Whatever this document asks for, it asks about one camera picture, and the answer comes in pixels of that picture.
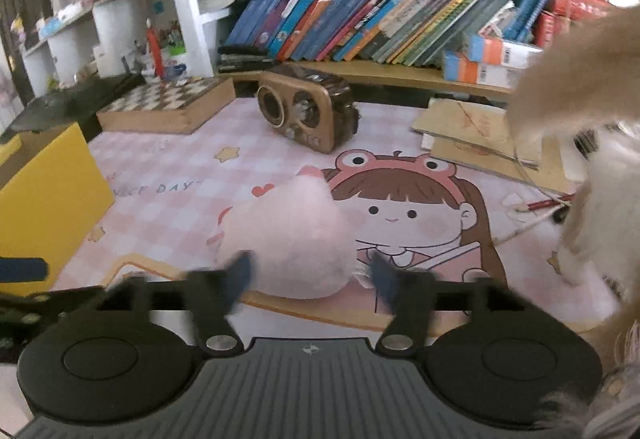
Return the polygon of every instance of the stuffed animal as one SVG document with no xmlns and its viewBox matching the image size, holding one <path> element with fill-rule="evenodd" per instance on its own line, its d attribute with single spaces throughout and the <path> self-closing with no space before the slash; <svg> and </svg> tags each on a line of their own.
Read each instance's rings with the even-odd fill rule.
<svg viewBox="0 0 640 439">
<path fill-rule="evenodd" d="M 354 234 L 315 170 L 223 212 L 220 231 L 210 239 L 217 247 L 216 266 L 251 250 L 252 289 L 272 296 L 321 298 L 347 285 Z"/>
</svg>

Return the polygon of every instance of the round pad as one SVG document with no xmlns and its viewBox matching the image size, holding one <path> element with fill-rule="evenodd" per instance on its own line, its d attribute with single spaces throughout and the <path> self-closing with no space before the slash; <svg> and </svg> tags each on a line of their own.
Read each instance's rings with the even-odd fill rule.
<svg viewBox="0 0 640 439">
<path fill-rule="evenodd" d="M 589 397 L 602 377 L 588 343 L 533 311 L 496 311 L 452 329 L 427 348 L 424 363 L 444 399 L 501 427 L 531 427 L 546 395 Z"/>
<path fill-rule="evenodd" d="M 145 415 L 187 385 L 191 350 L 171 331 L 122 311 L 75 315 L 20 355 L 18 383 L 38 411 L 103 424 Z"/>
</svg>

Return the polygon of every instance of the vintage radio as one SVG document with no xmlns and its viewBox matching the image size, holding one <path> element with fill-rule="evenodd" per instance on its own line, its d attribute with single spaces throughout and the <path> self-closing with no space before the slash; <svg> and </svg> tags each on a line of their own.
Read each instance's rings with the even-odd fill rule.
<svg viewBox="0 0 640 439">
<path fill-rule="evenodd" d="M 358 109 L 349 84 L 339 76 L 282 65 L 260 75 L 258 103 L 281 134 L 330 153 L 358 130 Z"/>
</svg>

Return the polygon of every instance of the white fur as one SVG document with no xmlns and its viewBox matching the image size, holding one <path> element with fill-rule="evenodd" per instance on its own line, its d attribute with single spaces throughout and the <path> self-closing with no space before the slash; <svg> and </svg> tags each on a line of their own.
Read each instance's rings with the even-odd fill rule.
<svg viewBox="0 0 640 439">
<path fill-rule="evenodd" d="M 252 250 L 256 291 L 320 298 L 340 291 L 353 274 L 354 234 L 324 178 L 300 175 L 234 206 L 222 230 L 219 266 Z"/>
<path fill-rule="evenodd" d="M 580 283 L 589 260 L 602 275 L 617 281 L 625 299 L 640 285 L 640 143 L 621 134 L 599 135 L 590 156 L 590 192 L 572 249 L 558 252 L 567 281 Z"/>
</svg>

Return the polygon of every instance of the play mat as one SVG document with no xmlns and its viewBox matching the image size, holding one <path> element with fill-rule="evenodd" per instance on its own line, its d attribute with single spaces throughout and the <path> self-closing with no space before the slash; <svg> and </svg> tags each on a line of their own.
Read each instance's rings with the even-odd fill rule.
<svg viewBox="0 0 640 439">
<path fill-rule="evenodd" d="M 245 304 L 298 318 L 382 330 L 386 308 L 362 273 L 378 251 L 402 269 L 450 280 L 489 275 L 556 318 L 585 330 L 615 301 L 593 276 L 580 286 L 558 275 L 559 226 L 551 221 L 494 246 L 534 215 L 514 207 L 543 200 L 526 184 L 431 159 L 410 130 L 420 109 L 359 105 L 356 136 L 331 155 L 271 130 L 253 98 L 239 98 L 190 136 L 105 132 L 90 143 L 116 202 L 62 271 L 55 289 L 103 283 L 133 271 L 178 278 L 210 267 L 225 211 L 289 180 L 322 169 L 335 202 L 356 228 L 353 278 L 330 297 L 244 295 Z M 443 316 L 442 332 L 463 315 Z"/>
</svg>

